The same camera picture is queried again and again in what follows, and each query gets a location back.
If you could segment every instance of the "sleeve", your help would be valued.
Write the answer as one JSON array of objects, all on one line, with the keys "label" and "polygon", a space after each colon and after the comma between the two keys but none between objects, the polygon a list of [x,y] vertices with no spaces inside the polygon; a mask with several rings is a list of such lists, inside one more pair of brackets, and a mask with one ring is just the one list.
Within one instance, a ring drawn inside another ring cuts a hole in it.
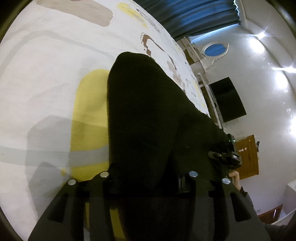
[{"label": "sleeve", "polygon": [[[244,191],[243,187],[241,188],[240,193],[249,201],[252,207],[254,207],[250,195]],[[261,224],[267,231],[268,235],[270,236],[271,241],[277,241],[278,237],[280,237],[281,234],[283,234],[287,228],[286,225],[277,226],[277,225],[267,224],[263,222],[261,222]]]}]

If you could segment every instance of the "dark blue curtain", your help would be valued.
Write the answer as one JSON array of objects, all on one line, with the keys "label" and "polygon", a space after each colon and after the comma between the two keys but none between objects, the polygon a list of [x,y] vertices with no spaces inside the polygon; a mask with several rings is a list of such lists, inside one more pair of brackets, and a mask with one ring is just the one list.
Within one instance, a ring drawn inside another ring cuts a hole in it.
[{"label": "dark blue curtain", "polygon": [[233,0],[134,0],[176,40],[240,23]]}]

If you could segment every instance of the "black device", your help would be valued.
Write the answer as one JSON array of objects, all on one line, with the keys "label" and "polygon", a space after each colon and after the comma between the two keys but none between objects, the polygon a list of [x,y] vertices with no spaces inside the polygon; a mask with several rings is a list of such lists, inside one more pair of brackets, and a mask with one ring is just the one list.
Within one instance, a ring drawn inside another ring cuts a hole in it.
[{"label": "black device", "polygon": [[229,77],[209,85],[216,98],[223,122],[246,115],[246,110]]}]

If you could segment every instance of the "television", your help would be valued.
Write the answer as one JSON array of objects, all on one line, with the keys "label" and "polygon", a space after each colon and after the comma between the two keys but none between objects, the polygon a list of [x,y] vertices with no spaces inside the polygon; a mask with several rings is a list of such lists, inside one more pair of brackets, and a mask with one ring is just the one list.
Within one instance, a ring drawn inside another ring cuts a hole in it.
[{"label": "television", "polygon": [[209,85],[216,98],[223,122],[246,115],[246,110],[229,77]]}]

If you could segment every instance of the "silver screw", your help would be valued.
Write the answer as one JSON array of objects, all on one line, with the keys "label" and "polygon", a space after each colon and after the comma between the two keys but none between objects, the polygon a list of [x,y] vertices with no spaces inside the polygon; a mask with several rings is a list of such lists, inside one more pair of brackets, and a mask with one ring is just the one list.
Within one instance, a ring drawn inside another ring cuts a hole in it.
[{"label": "silver screw", "polygon": [[229,183],[231,183],[231,181],[230,181],[228,178],[223,178],[223,179],[222,179],[222,182],[223,182],[224,184],[229,184]]},{"label": "silver screw", "polygon": [[191,171],[191,172],[189,172],[189,176],[191,176],[191,177],[197,177],[198,176],[198,173],[195,172],[195,171]]},{"label": "silver screw", "polygon": [[74,185],[75,183],[76,183],[76,180],[75,179],[70,179],[68,181],[68,185],[70,185],[70,186]]},{"label": "silver screw", "polygon": [[109,172],[101,172],[100,173],[101,177],[108,177],[109,176]]}]

